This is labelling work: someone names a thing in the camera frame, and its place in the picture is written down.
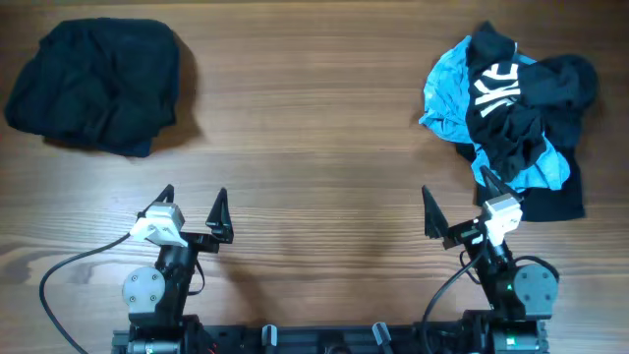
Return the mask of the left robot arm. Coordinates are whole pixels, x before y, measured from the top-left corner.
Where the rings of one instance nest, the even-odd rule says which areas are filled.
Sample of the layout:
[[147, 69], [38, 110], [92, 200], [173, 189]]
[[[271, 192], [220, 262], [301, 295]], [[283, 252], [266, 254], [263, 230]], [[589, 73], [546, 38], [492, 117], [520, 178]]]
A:
[[228, 192], [222, 188], [205, 221], [207, 233], [186, 232], [185, 218], [174, 203], [169, 185], [137, 216], [130, 231], [136, 241], [159, 247], [153, 266], [132, 271], [122, 296], [130, 327], [112, 338], [113, 353], [215, 353], [217, 342], [196, 315], [184, 313], [186, 301], [199, 292], [190, 289], [193, 276], [202, 274], [200, 253], [216, 254], [233, 242]]

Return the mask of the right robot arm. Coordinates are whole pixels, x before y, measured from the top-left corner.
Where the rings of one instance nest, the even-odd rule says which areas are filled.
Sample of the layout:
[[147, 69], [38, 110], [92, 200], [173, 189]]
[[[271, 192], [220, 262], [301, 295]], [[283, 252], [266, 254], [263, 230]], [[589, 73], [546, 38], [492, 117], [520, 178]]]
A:
[[[560, 274], [535, 256], [515, 258], [506, 235], [522, 219], [523, 197], [488, 168], [482, 176], [489, 199], [481, 214], [449, 225], [428, 186], [422, 187], [425, 234], [440, 239], [448, 250], [461, 246], [469, 261], [441, 285], [430, 299], [419, 326], [423, 353], [546, 353], [544, 322], [553, 314]], [[468, 310], [452, 324], [432, 323], [429, 316], [437, 301], [462, 275], [472, 275], [482, 287], [487, 311]]]

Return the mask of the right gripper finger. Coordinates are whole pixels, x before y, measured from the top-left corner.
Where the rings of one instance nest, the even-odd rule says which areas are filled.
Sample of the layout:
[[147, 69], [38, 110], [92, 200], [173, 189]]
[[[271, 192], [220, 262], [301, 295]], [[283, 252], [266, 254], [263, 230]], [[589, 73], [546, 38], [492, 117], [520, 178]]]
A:
[[490, 199], [508, 195], [517, 202], [521, 201], [521, 195], [500, 180], [487, 166], [481, 167], [481, 173]]
[[430, 239], [446, 237], [448, 233], [448, 222], [426, 185], [422, 187], [422, 196], [425, 207], [425, 234]]

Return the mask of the black shorts with white lining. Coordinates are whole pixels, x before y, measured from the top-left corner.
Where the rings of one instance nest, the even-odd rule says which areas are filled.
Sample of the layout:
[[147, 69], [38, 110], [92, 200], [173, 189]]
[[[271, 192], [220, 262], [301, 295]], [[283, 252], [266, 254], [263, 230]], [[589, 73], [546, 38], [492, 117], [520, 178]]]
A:
[[40, 40], [4, 115], [18, 131], [118, 154], [175, 125], [179, 82], [179, 45], [167, 25], [64, 21]]

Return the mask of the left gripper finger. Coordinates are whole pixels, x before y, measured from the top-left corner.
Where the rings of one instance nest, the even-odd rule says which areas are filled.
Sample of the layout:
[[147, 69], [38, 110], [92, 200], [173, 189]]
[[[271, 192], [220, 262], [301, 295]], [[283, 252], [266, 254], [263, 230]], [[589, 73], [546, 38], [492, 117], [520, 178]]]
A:
[[168, 184], [155, 200], [159, 203], [172, 204], [174, 202], [174, 186]]
[[234, 230], [228, 208], [228, 192], [221, 188], [205, 221], [212, 236], [233, 236]]

